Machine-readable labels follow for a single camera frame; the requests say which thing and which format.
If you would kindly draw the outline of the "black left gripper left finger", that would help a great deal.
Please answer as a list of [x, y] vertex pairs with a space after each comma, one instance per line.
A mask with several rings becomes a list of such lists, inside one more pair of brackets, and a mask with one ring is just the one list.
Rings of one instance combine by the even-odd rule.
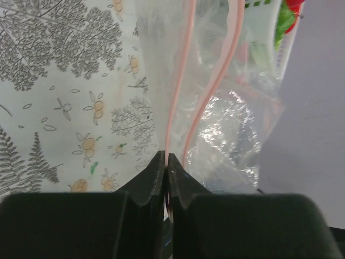
[[160, 258], [164, 152], [109, 193], [21, 193], [1, 202], [1, 258]]

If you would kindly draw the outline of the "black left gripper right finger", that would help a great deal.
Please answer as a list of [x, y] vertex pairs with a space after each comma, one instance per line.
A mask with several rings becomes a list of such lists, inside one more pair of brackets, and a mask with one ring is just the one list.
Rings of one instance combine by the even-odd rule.
[[298, 194], [214, 194], [167, 165], [174, 258], [341, 258], [318, 207]]

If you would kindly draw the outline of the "clear zip top bag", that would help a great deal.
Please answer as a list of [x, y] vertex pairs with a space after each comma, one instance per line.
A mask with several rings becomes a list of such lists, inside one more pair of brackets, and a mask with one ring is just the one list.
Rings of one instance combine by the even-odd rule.
[[259, 153], [283, 112], [283, 1], [136, 1], [159, 148], [214, 193], [258, 193]]

